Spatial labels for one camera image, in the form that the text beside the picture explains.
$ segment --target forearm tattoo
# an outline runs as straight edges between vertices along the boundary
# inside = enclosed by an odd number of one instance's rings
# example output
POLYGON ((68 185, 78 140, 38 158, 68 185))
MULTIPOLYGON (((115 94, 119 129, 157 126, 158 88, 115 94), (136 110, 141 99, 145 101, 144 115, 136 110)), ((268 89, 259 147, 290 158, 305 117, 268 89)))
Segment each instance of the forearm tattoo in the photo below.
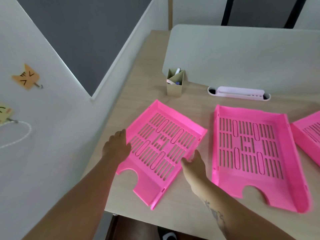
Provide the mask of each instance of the forearm tattoo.
POLYGON ((223 215, 219 211, 215 211, 214 209, 212 209, 210 207, 210 202, 208 202, 207 200, 205 200, 204 203, 205 203, 206 207, 208 208, 208 210, 211 211, 211 214, 213 215, 213 217, 216 219, 218 227, 222 231, 223 235, 225 236, 225 238, 227 238, 228 230, 226 227, 226 222, 223 219, 223 215))

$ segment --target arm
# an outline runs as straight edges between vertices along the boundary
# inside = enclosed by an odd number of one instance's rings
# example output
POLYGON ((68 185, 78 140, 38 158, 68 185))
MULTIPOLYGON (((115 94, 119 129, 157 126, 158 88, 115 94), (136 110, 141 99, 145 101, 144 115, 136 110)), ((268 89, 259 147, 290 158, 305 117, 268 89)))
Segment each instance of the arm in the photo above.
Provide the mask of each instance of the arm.
POLYGON ((191 162, 182 158, 181 164, 192 191, 205 203, 227 240, 294 240, 212 183, 197 150, 191 162))
POLYGON ((102 217, 118 165, 131 151, 126 131, 118 131, 103 147, 97 165, 67 192, 23 238, 92 239, 102 217))

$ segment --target white cable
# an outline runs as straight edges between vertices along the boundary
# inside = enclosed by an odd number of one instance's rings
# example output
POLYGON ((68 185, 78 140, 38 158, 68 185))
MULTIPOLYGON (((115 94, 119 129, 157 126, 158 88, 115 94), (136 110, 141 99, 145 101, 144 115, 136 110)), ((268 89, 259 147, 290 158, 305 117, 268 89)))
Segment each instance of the white cable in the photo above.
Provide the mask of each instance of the white cable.
MULTIPOLYGON (((8 121, 8 122, 5 122, 5 123, 3 123, 3 124, 0 124, 0 127, 1 127, 1 126, 4 126, 4 125, 7 125, 7 124, 9 124, 9 123, 16 123, 16 121, 8 121)), ((31 127, 31 125, 30 125, 29 123, 27 123, 27 122, 25 122, 25 121, 18 121, 18 124, 25 124, 25 125, 27 125, 27 126, 29 127, 28 133, 26 133, 26 135, 25 135, 24 137, 22 137, 21 139, 19 139, 19 140, 16 140, 16 141, 11 142, 11 143, 9 143, 9 144, 0 146, 0 149, 5 148, 5 147, 8 147, 8 146, 11 146, 11 145, 14 145, 14 144, 16 144, 16 143, 18 143, 18 142, 26 139, 26 137, 27 137, 28 135, 30 135, 30 133, 31 133, 31 131, 32 131, 32 127, 31 127)))

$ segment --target marker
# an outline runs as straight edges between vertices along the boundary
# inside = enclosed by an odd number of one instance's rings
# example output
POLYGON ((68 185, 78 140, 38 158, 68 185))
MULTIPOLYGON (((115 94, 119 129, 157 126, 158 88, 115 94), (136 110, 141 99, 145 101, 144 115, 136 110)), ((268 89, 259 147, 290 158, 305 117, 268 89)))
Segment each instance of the marker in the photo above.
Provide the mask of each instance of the marker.
POLYGON ((169 79, 167 79, 167 83, 172 84, 172 85, 176 85, 173 81, 170 81, 169 79))
POLYGON ((176 73, 174 74, 174 75, 177 75, 179 72, 180 72, 180 68, 178 68, 177 70, 176 70, 176 73))

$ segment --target pen holder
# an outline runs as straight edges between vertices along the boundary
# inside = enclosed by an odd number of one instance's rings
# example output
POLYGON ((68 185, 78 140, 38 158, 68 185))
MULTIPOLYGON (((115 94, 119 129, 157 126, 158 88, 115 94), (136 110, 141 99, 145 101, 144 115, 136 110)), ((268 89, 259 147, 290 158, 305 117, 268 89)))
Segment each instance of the pen holder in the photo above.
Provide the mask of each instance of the pen holder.
POLYGON ((169 69, 167 79, 173 81, 174 83, 179 82, 180 85, 167 83, 167 95, 178 98, 182 95, 184 70, 181 70, 178 74, 175 75, 176 70, 177 69, 169 69))

